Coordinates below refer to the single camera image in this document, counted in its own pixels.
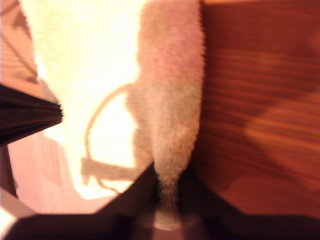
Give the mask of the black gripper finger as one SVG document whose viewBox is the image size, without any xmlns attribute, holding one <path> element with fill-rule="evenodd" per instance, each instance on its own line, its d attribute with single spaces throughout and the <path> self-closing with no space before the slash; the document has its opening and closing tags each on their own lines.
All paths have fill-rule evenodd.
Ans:
<svg viewBox="0 0 320 240">
<path fill-rule="evenodd" d="M 60 117 L 63 116 L 59 104 L 34 97 L 2 84 L 0 85 L 0 108 L 40 110 L 50 112 Z"/>
<path fill-rule="evenodd" d="M 101 216 L 98 222 L 105 220 L 106 224 L 99 239 L 151 240 L 158 200 L 158 179 L 152 163 L 125 192 L 97 212 Z"/>
<path fill-rule="evenodd" d="M 201 183 L 190 169 L 178 181 L 178 212 L 186 240 L 250 239 L 232 225 L 244 215 Z"/>
<path fill-rule="evenodd" d="M 9 117 L 0 118 L 0 145 L 8 145 L 47 128 L 58 125 L 62 117 L 31 118 L 27 120 Z"/>
</svg>

